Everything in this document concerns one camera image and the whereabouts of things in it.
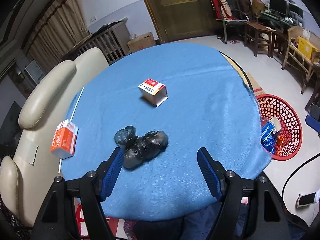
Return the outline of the black plastic bag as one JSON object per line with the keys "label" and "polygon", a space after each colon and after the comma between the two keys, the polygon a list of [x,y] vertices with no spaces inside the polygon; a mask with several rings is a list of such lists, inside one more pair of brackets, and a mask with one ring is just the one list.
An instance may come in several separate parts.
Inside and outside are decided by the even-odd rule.
{"label": "black plastic bag", "polygon": [[124,151],[123,166],[134,170],[165,151],[169,137],[163,131],[150,131],[139,137],[134,126],[126,126],[116,132],[114,141]]}

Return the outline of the orange white small box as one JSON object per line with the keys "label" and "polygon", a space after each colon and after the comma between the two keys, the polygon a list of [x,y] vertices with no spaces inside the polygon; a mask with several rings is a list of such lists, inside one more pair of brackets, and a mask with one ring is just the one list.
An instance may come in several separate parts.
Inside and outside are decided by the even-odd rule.
{"label": "orange white small box", "polygon": [[61,122],[55,130],[50,146],[50,152],[60,159],[67,159],[74,155],[78,127],[69,119]]}

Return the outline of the blue small box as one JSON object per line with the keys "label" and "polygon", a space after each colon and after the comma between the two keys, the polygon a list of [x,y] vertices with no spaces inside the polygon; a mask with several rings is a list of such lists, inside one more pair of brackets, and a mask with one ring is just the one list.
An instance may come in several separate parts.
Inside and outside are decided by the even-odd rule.
{"label": "blue small box", "polygon": [[274,124],[268,121],[262,128],[261,128],[261,141],[265,142],[266,139],[272,134],[273,129],[275,128]]}

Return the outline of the orange wrapper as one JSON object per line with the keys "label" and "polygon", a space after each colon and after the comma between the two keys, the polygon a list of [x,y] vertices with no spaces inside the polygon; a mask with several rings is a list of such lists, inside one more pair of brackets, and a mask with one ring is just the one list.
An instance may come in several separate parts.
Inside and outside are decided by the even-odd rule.
{"label": "orange wrapper", "polygon": [[275,155],[280,155],[281,147],[283,142],[285,141],[285,138],[282,136],[278,136],[275,144]]}

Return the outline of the clear plastic wrapper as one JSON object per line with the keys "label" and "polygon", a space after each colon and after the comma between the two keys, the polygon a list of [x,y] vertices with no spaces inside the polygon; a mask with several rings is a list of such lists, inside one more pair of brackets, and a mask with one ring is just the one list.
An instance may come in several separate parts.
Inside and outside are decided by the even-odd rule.
{"label": "clear plastic wrapper", "polygon": [[277,118],[276,116],[274,116],[274,117],[270,120],[270,122],[271,122],[272,125],[274,126],[274,128],[273,128],[273,130],[272,130],[273,134],[276,134],[276,133],[278,133],[278,132],[281,131],[281,123],[280,123],[280,121],[278,120],[278,118]]}

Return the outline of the red white carton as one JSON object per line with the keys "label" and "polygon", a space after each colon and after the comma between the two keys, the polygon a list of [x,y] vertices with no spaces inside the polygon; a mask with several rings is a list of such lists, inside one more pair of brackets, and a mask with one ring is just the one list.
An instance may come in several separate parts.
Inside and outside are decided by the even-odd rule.
{"label": "red white carton", "polygon": [[167,87],[153,79],[147,79],[138,86],[142,97],[155,107],[159,107],[168,98]]}

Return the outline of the blue foil wrapper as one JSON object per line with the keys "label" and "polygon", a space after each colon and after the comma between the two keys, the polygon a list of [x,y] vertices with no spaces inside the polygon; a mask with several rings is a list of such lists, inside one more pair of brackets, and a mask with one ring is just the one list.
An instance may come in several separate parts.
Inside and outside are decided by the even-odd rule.
{"label": "blue foil wrapper", "polygon": [[276,152],[276,139],[272,135],[269,135],[264,141],[261,141],[262,146],[271,154]]}

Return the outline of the white phone on floor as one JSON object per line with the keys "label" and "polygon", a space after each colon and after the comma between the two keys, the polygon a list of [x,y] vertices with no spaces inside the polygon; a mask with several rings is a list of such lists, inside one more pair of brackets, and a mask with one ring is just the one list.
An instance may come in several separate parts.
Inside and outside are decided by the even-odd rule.
{"label": "white phone on floor", "polygon": [[305,195],[300,194],[296,201],[296,208],[309,206],[317,202],[319,202],[319,190]]}

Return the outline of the flat cardboard box on floor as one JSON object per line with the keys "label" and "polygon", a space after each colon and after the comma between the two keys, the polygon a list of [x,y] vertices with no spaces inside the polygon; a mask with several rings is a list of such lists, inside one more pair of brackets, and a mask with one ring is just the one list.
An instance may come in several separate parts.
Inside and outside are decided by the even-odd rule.
{"label": "flat cardboard box on floor", "polygon": [[257,83],[257,81],[253,78],[253,76],[250,73],[246,73],[246,75],[252,85],[255,96],[266,94],[265,91],[260,87],[260,85]]}

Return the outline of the wooden slatted cabinet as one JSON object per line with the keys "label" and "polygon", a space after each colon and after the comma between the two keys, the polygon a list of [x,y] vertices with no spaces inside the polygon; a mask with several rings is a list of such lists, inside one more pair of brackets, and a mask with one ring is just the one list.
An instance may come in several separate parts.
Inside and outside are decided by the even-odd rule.
{"label": "wooden slatted cabinet", "polygon": [[78,42],[61,60],[74,60],[91,48],[99,48],[109,65],[129,55],[131,51],[127,43],[130,41],[130,33],[126,22],[127,18],[124,18],[103,25],[95,33]]}

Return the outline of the yellow box on chair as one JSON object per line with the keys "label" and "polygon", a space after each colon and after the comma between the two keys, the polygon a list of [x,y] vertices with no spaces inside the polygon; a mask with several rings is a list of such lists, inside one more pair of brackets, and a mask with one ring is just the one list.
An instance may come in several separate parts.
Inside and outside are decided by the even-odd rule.
{"label": "yellow box on chair", "polygon": [[309,40],[299,36],[298,50],[311,62],[314,61],[317,51],[319,51],[319,37],[313,36]]}

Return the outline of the metal chair with red cloth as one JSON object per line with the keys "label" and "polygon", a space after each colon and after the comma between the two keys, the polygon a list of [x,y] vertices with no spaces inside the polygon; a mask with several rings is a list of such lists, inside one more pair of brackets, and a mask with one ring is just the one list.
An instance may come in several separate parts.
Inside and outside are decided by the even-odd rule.
{"label": "metal chair with red cloth", "polygon": [[231,7],[227,0],[210,0],[215,19],[222,23],[223,36],[218,36],[218,39],[224,44],[227,43],[227,26],[243,25],[249,22],[249,16],[244,13],[244,16],[234,17]]}

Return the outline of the brown wooden door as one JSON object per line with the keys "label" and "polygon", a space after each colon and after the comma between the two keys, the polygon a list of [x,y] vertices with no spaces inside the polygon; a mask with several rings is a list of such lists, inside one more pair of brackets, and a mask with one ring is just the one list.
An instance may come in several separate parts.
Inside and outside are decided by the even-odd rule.
{"label": "brown wooden door", "polygon": [[[186,38],[223,35],[226,24],[216,16],[211,0],[143,0],[158,39],[167,43]],[[227,0],[236,9],[235,0]]]}

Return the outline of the black computer monitor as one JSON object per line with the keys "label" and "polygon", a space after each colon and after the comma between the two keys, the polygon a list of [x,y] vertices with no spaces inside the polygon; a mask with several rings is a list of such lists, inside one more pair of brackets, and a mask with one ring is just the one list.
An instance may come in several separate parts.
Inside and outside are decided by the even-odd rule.
{"label": "black computer monitor", "polygon": [[270,0],[270,11],[273,14],[286,17],[289,12],[288,2],[286,0]]}

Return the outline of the cardboard box by wall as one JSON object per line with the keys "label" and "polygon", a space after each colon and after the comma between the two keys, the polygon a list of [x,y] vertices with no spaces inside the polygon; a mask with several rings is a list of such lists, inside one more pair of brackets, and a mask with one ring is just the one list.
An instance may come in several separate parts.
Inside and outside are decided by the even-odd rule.
{"label": "cardboard box by wall", "polygon": [[156,41],[153,37],[152,32],[148,32],[137,36],[136,38],[130,40],[127,43],[131,53],[143,50],[145,48],[150,48],[156,45]]}

